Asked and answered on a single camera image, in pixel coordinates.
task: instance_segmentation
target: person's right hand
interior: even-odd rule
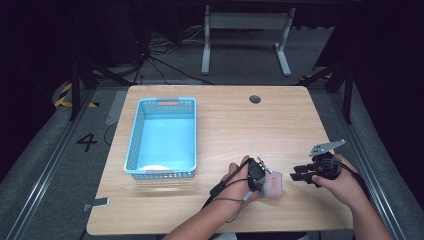
[[[354,172],[357,170],[349,163],[349,161],[340,154],[334,154],[334,157],[341,160],[346,166]],[[368,202],[361,186],[352,176],[350,172],[341,168],[340,175],[334,180],[314,175],[312,180],[325,188],[327,188],[340,202],[346,204],[349,208],[358,206],[364,201]]]

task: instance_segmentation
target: basket handle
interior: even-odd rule
[[[178,98],[158,98],[156,101],[158,106],[178,106],[180,104]]]

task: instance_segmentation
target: forearm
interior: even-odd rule
[[[225,224],[238,211],[240,205],[241,203],[233,201],[212,202],[163,239],[209,239],[221,225]]]
[[[368,202],[351,207],[353,228],[358,240],[391,240],[392,237],[384,226],[380,216]]]

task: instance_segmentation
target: hand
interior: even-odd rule
[[[243,162],[247,161],[247,159],[249,159],[248,155],[243,158],[240,165],[243,164]],[[249,164],[246,164],[236,175],[234,175],[228,181],[227,187],[221,193],[218,194],[217,198],[231,198],[231,199],[237,199],[237,200],[243,199],[243,197],[250,191],[249,185],[247,184],[247,180],[242,180],[242,179],[247,179],[247,174],[249,171],[248,166]],[[231,175],[233,172],[237,170],[237,168],[238,168],[237,164],[231,163],[228,168],[228,173],[222,177],[222,181],[227,179],[229,175]],[[249,200],[244,204],[244,206],[256,200],[258,197],[259,197],[259,191],[255,191],[253,195],[249,198]]]
[[[334,154],[334,157],[341,160],[346,166],[352,169],[354,172],[358,172],[349,161],[340,154]],[[328,180],[326,178],[314,175],[312,180],[327,188],[340,202],[346,204],[349,208],[355,205],[362,204],[364,201],[368,202],[365,193],[362,191],[361,186],[352,176],[350,172],[343,169],[340,175],[334,180]]]

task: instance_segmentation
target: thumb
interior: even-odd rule
[[[326,178],[323,178],[321,176],[318,176],[318,175],[313,175],[312,176],[312,181],[314,181],[314,183],[316,183],[318,185],[321,185],[321,186],[323,186],[325,188],[328,188],[328,186],[331,184],[331,181],[330,180],[328,180]]]

